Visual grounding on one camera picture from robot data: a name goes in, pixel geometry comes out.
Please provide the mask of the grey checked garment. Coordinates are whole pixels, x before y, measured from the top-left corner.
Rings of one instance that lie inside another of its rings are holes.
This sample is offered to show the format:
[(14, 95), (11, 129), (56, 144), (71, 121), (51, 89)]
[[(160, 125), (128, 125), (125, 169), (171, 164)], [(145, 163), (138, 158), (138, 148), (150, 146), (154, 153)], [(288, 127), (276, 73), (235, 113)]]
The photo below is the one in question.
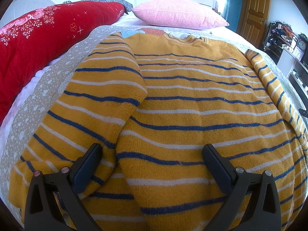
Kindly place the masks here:
[(81, 1), (92, 1), (92, 2), (114, 2), (114, 3), (120, 3), (124, 6), (125, 13), (128, 14), (132, 11), (133, 5), (125, 0), (81, 0)]

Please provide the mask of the heart patterned quilted bedspread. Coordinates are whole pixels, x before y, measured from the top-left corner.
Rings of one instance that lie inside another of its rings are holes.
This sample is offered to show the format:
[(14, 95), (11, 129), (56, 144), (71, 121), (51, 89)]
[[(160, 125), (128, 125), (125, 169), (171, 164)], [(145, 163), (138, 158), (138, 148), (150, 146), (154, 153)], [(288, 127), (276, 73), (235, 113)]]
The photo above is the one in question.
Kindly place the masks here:
[(11, 120), (4, 120), (5, 123), (10, 122), (8, 124), (10, 131), (6, 138), (1, 158), (1, 199), (8, 208), (7, 212), (9, 211), (13, 215), (13, 221), (16, 220), (21, 228), (23, 228), (23, 223), (20, 210), (8, 201), (8, 190), (10, 170), (20, 157), (24, 146), (37, 129), (43, 116), (64, 91), (77, 65), (85, 59), (86, 55), (94, 49), (99, 41), (115, 32), (137, 32), (141, 28), (160, 29), (181, 39), (188, 35), (193, 35), (197, 38), (205, 37), (205, 40), (222, 40), (236, 46), (243, 53), (248, 49), (253, 49), (263, 56), (266, 64), (269, 64), (270, 69), (278, 77), (285, 93), (289, 97), (290, 103), (293, 103), (296, 110), (306, 108), (295, 88), (277, 68), (274, 61), (267, 54), (253, 47), (253, 45), (229, 29), (218, 28), (198, 31), (151, 26), (99, 26), (92, 30), (86, 39), (71, 47), (55, 64), (49, 66), (32, 92), (23, 100), (15, 116)]

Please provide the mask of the yellow striped knit sweater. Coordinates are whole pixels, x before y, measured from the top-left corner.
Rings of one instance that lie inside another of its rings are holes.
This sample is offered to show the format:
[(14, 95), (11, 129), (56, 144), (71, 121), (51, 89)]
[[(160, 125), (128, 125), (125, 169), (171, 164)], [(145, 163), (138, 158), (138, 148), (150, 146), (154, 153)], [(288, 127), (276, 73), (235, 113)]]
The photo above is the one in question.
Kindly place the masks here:
[(12, 167), (24, 211), (34, 171), (58, 172), (93, 144), (103, 158), (79, 197), (103, 230), (202, 230), (225, 200), (202, 158), (269, 170), (281, 229), (307, 195), (307, 129), (254, 51), (188, 36), (113, 33), (78, 65)]

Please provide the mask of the brown wooden door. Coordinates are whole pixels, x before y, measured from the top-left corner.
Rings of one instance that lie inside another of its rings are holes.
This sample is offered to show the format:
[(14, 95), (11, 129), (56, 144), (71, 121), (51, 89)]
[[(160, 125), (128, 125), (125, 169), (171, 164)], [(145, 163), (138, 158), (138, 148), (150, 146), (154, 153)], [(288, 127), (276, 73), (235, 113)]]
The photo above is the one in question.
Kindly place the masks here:
[(271, 0), (242, 0), (236, 33), (256, 48), (263, 42)]

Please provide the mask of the desk clock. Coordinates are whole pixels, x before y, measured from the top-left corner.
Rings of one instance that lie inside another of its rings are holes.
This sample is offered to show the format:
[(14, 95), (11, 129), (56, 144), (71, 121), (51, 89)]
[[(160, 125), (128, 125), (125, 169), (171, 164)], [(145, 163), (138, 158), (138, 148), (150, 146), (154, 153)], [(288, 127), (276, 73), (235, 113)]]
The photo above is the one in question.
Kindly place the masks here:
[(299, 34), (296, 45), (303, 53), (305, 53), (305, 51), (307, 50), (307, 43), (308, 43), (307, 36), (303, 33)]

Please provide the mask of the white shelf unit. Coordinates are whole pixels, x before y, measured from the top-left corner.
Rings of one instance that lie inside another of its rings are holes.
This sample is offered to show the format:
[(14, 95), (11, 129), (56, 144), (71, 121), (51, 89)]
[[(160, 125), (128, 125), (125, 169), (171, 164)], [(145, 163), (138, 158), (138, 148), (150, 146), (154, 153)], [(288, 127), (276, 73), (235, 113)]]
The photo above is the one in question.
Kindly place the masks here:
[(277, 67), (289, 79), (304, 106), (307, 107), (307, 67), (286, 49), (282, 49)]

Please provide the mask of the red floral quilt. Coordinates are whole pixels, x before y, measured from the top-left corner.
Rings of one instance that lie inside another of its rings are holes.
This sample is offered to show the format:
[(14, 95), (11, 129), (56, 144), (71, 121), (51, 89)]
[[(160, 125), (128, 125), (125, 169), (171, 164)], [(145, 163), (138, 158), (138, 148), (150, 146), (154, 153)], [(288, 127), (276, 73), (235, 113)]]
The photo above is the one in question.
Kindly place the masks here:
[(1, 119), (35, 73), (124, 14), (116, 2), (81, 1), (30, 11), (1, 28)]

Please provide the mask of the cluttered shoe rack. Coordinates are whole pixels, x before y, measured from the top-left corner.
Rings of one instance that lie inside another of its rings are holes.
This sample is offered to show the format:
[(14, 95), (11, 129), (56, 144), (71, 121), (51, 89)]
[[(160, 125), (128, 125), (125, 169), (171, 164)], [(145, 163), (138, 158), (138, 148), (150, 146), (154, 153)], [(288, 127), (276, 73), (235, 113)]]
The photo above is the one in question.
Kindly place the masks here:
[(281, 21), (270, 22), (263, 42), (263, 50), (280, 57), (285, 49), (293, 52), (296, 45), (296, 35), (289, 24)]

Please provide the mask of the pink pillow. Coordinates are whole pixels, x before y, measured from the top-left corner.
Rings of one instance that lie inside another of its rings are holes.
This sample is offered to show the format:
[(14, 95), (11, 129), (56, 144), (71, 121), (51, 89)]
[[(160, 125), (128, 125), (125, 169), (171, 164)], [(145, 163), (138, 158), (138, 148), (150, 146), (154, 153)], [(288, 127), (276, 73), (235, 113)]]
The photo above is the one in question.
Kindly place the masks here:
[(132, 12), (153, 26), (206, 30), (229, 25), (211, 7), (191, 0), (149, 0)]

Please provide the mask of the white bed headboard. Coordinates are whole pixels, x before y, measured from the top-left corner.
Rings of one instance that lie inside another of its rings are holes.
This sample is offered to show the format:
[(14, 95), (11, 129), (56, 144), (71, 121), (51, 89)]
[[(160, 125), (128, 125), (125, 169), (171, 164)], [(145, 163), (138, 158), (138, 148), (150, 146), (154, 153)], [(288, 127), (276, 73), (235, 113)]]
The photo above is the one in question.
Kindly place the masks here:
[(23, 14), (54, 4), (51, 0), (13, 0), (1, 18), (1, 28)]

